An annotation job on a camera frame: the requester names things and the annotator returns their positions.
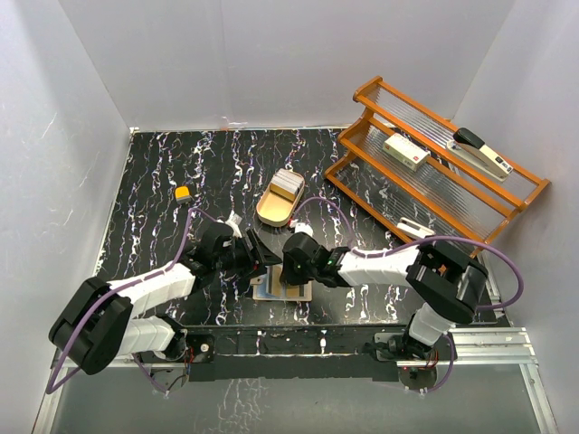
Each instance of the black and white marble pattern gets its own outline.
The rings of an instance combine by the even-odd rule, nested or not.
[[[290,233],[262,224],[255,207],[281,167],[306,178],[302,200],[320,195],[340,206],[353,225],[358,246],[379,249],[395,245],[399,241],[389,231],[323,178],[324,171],[345,152],[337,143],[339,132],[301,129],[136,134],[100,256],[99,276],[106,280],[127,278],[173,258],[186,218],[186,208],[177,206],[174,198],[179,185],[189,187],[193,206],[215,218],[226,219],[235,210],[243,217],[242,229],[254,228],[280,255]],[[364,189],[363,182],[358,182],[358,188]],[[325,204],[308,205],[298,217],[312,225],[314,237],[327,247],[347,244],[346,226]],[[191,241],[199,240],[206,224],[196,216],[189,234]],[[251,295],[248,282],[222,274],[204,291],[173,300],[158,307],[157,312],[168,313],[184,326],[405,324],[422,305],[422,299],[411,289],[387,284],[326,288],[315,283],[310,303],[256,302]]]

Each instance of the yellow tray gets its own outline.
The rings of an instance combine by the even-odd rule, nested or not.
[[[293,202],[272,192],[268,185],[267,190],[263,193],[256,208],[257,216],[262,222],[269,224],[274,228],[280,228],[290,221],[291,215],[296,209],[299,199],[301,199],[302,194],[304,194],[304,187],[306,185],[304,177],[300,174],[296,175],[301,178],[302,185],[299,189],[298,195],[296,196],[296,200]]]

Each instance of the white wall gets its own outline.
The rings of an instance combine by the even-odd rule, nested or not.
[[[128,128],[57,0],[0,1],[0,432],[30,432],[52,322],[92,273]]]
[[[518,0],[460,104],[455,121],[553,184],[498,240],[527,290],[509,313],[526,326],[562,433],[576,409],[579,215],[579,4]],[[514,279],[495,266],[501,293]]]
[[[375,75],[454,115],[512,0],[60,0],[128,125],[353,122]]]

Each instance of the white box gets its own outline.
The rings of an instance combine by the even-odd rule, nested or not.
[[[384,151],[414,172],[426,161],[429,153],[401,134],[394,133],[384,141]]]

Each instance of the orange wooden frame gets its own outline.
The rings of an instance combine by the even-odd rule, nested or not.
[[[521,212],[523,212],[537,197],[538,195],[550,184],[548,179],[542,179],[524,167],[517,165],[512,160],[502,156],[506,161],[508,161],[512,166],[513,170],[520,174],[522,177],[527,179],[531,184],[535,185],[535,189],[531,192],[531,194],[524,199],[521,199],[511,193],[509,190],[504,188],[503,186],[495,183],[491,179],[487,178],[486,176],[480,174],[475,169],[464,163],[462,160],[454,156],[453,154],[449,153],[446,149],[440,147],[433,141],[431,141],[428,137],[421,134],[419,131],[414,129],[412,126],[408,125],[407,123],[403,122],[401,119],[394,116],[392,113],[389,113],[384,108],[378,106],[374,101],[371,100],[369,95],[376,94],[379,90],[385,90],[390,92],[391,94],[395,95],[397,98],[403,100],[405,103],[413,106],[415,109],[420,110],[424,115],[428,116],[435,122],[438,122],[442,126],[446,127],[450,131],[454,132],[458,129],[455,125],[453,125],[448,120],[440,117],[436,113],[428,110],[425,106],[421,105],[420,103],[414,101],[413,99],[407,97],[399,90],[393,88],[392,86],[388,85],[382,80],[382,77],[374,77],[369,82],[361,86],[356,90],[354,93],[354,101],[360,102],[365,106],[364,113],[362,117],[358,119],[354,124],[352,124],[349,128],[345,129],[340,133],[338,136],[338,142],[344,145],[348,152],[345,156],[340,158],[337,162],[335,162],[329,169],[325,172],[325,177],[332,182],[336,187],[346,193],[352,200],[358,203],[362,208],[364,208],[367,212],[369,212],[373,217],[375,217],[379,222],[381,222],[384,226],[386,226],[390,231],[392,231],[396,236],[398,236],[402,241],[409,242],[410,239],[401,232],[398,228],[396,228],[395,222],[389,222],[380,212],[377,212],[373,209],[363,198],[358,196],[352,190],[350,190],[346,185],[340,182],[337,177],[336,173],[339,172],[343,167],[349,164],[354,158],[359,157],[366,161],[368,164],[372,165],[376,170],[378,170],[382,175],[386,176],[394,183],[398,184],[401,188],[403,188],[409,195],[412,196],[415,200],[422,203],[432,212],[437,214],[440,218],[445,220],[448,224],[450,224],[454,229],[456,229],[459,233],[467,238],[471,238],[477,241],[483,241],[487,244],[491,243],[498,234]],[[466,179],[460,177],[452,170],[450,170],[445,165],[440,164],[436,159],[429,157],[425,164],[431,165],[436,170],[444,174],[445,176],[449,177],[455,184],[462,187],[465,191],[469,192],[470,194],[479,198],[483,203],[487,206],[494,209],[496,212],[500,213],[504,218],[504,220],[493,230],[491,231],[485,239],[481,239],[476,233],[471,231],[467,228],[463,223],[459,222],[455,217],[449,215],[445,212],[437,203],[433,202],[431,199],[425,197],[423,194],[415,190],[411,187],[408,183],[402,180],[399,176],[394,174],[391,170],[381,165],[375,158],[370,156],[367,152],[361,149],[356,143],[352,142],[351,138],[356,134],[365,135],[368,132],[370,127],[374,127],[382,131],[384,134],[391,136],[394,134],[393,130],[387,127],[383,122],[375,118],[375,115],[378,115],[381,118],[387,119],[388,121],[392,122],[394,125],[399,127],[400,129],[404,130],[408,134],[410,134],[415,140],[419,143],[426,146],[435,154],[439,155],[444,160],[448,161],[449,163],[458,167],[462,172],[470,176],[473,180],[475,180],[478,184],[486,187],[491,192],[496,194],[498,197],[502,198],[506,201],[510,206],[506,206],[505,204],[501,203],[490,194],[486,193],[483,189],[478,188],[474,183],[468,182]],[[473,256],[478,253],[479,250],[475,250]]]

